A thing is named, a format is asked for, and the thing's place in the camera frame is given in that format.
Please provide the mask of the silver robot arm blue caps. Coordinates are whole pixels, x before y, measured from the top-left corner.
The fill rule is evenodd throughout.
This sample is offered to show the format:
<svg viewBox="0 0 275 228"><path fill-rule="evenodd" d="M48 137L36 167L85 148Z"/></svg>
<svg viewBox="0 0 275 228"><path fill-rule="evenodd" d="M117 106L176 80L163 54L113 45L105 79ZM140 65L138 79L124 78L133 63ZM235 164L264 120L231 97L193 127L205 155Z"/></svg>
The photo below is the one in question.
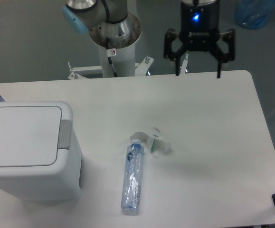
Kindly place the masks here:
<svg viewBox="0 0 275 228"><path fill-rule="evenodd" d="M167 30L163 56L175 64L175 74L185 71L181 57L186 52L209 52L218 63L235 59L235 31L218 29L220 3L217 0L183 0L180 3L180 31ZM88 33L98 46L103 77L146 75L151 58L135 64L135 45L142 34L139 19L128 11L125 0L67 0L62 9L78 33Z"/></svg>

